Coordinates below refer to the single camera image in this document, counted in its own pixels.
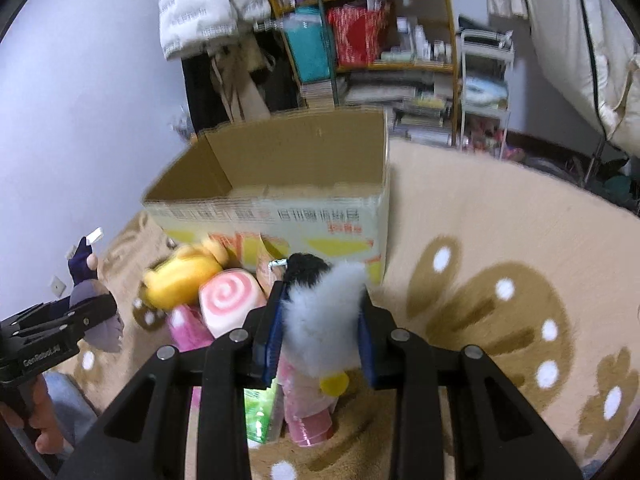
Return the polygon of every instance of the white wall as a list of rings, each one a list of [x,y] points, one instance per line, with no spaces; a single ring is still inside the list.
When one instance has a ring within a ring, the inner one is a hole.
[[[0,43],[0,319],[71,286],[69,247],[98,226],[106,247],[184,147],[157,2],[28,0]]]
[[[456,20],[459,14],[464,14],[501,30],[514,31],[516,63],[510,80],[510,128],[590,156],[599,135],[542,75],[529,24],[521,19],[490,19],[486,0],[452,0],[452,3]],[[613,150],[607,150],[605,156],[611,153]]]

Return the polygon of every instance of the white fluffy plush toy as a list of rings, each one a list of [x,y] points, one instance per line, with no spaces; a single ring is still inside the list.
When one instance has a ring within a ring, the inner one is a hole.
[[[329,266],[311,254],[287,259],[282,352],[296,371],[317,378],[321,390],[338,397],[349,384],[346,370],[360,368],[358,316],[366,292],[364,264]]]

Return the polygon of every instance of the wall socket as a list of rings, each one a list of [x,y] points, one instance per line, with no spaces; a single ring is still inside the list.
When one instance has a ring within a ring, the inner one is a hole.
[[[66,285],[59,277],[54,276],[49,282],[49,288],[56,298],[60,298],[66,289]]]

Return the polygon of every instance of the white metal rack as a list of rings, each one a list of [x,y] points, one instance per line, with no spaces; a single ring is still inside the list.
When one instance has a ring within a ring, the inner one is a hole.
[[[504,79],[507,81],[507,74],[513,71],[513,62],[515,60],[513,41],[511,41],[509,36],[505,36],[504,34],[496,34],[495,32],[487,32],[485,30],[464,30],[460,35],[460,38],[462,40],[460,48],[460,51],[462,52],[462,93],[460,94],[462,127],[460,129],[460,142],[458,143],[458,147],[460,150],[462,149],[462,139],[465,133],[465,120],[467,114],[491,117],[500,120],[500,126],[504,130],[499,157],[502,158],[504,146],[507,140],[509,117],[511,115],[510,93],[507,93],[508,97],[506,108],[468,104],[466,102],[466,56],[478,56],[503,61],[505,63]],[[478,43],[478,41],[486,40],[495,41],[500,44],[502,48]]]

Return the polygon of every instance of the yellow plush toy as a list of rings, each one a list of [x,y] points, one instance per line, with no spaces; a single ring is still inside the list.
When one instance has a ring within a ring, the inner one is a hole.
[[[195,303],[200,286],[227,263],[225,247],[215,240],[206,238],[198,245],[180,246],[167,261],[145,272],[146,300],[162,310]]]

